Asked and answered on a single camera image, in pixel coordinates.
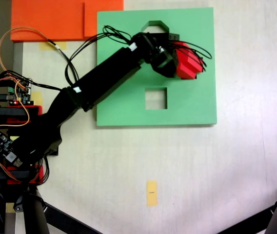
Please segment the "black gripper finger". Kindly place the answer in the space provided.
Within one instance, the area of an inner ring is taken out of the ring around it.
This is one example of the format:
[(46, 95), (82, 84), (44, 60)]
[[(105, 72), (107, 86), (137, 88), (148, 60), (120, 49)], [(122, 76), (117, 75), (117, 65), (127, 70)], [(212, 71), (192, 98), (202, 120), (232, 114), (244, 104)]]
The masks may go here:
[(174, 78), (176, 76), (177, 66), (174, 62), (154, 64), (153, 70), (164, 77)]
[(152, 37), (158, 42), (179, 41), (179, 34), (173, 33), (153, 33)]

